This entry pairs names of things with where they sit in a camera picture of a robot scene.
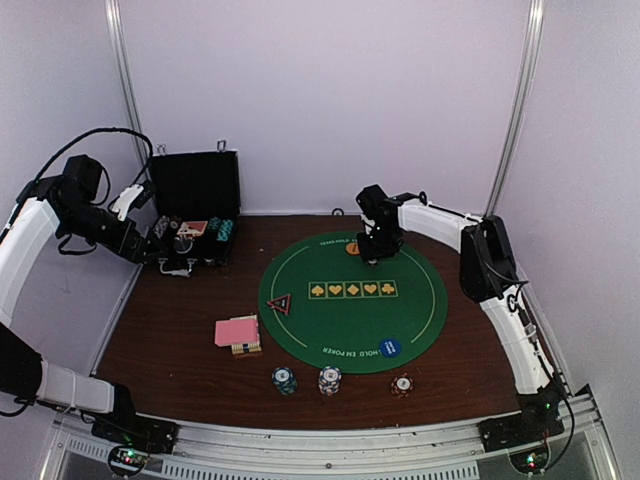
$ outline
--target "blue disc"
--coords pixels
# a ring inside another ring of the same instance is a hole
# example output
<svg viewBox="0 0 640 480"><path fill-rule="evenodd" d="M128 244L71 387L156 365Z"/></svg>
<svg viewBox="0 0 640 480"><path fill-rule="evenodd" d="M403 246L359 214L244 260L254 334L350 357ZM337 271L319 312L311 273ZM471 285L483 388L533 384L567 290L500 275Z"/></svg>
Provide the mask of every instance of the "blue disc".
<svg viewBox="0 0 640 480"><path fill-rule="evenodd" d="M395 338L385 338L380 342L380 353L388 358L397 357L402 353L402 345Z"/></svg>

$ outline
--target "poker mat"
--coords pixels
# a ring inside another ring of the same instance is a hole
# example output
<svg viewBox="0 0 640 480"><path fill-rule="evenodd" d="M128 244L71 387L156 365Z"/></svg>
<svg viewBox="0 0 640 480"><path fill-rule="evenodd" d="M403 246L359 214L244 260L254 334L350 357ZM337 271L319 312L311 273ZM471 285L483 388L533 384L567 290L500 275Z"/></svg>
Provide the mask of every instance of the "poker mat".
<svg viewBox="0 0 640 480"><path fill-rule="evenodd" d="M355 233L307 238L269 265L260 317L291 355L318 368L376 373L424 353L447 317L447 292L429 261L404 245L372 267L350 255Z"/></svg>

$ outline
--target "red triangular marker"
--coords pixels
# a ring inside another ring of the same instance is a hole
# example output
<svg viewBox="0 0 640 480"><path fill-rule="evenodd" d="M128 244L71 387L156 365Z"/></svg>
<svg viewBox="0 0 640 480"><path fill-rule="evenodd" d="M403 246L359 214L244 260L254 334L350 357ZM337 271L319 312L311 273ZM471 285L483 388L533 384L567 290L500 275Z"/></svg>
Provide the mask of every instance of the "red triangular marker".
<svg viewBox="0 0 640 480"><path fill-rule="evenodd" d="M267 305L280 313L289 315L289 310L291 309L291 294L287 293L281 297L269 300Z"/></svg>

